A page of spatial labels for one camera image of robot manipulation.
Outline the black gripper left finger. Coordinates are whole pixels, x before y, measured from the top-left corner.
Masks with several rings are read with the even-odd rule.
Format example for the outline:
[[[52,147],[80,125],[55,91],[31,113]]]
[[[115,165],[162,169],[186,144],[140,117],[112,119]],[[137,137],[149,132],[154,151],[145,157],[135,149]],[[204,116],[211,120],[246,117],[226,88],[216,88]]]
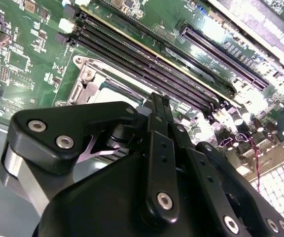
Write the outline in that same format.
[[[152,93],[143,106],[107,102],[17,112],[1,163],[4,181],[42,217],[66,188],[123,157],[173,155],[168,96]]]

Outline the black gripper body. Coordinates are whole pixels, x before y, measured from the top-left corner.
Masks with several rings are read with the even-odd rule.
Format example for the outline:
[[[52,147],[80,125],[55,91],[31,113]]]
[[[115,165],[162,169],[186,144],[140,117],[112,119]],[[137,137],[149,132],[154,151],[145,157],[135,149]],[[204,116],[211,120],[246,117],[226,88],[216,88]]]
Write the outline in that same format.
[[[173,155],[132,155],[58,193],[37,237],[220,237],[203,180]]]

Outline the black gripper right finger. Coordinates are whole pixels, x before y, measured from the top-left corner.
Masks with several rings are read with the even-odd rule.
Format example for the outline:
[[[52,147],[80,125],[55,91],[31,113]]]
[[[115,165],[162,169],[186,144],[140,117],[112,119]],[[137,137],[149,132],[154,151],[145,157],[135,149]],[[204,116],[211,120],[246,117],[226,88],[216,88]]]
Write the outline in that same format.
[[[203,237],[284,237],[284,217],[208,142],[193,145],[171,125],[177,161],[186,170]]]

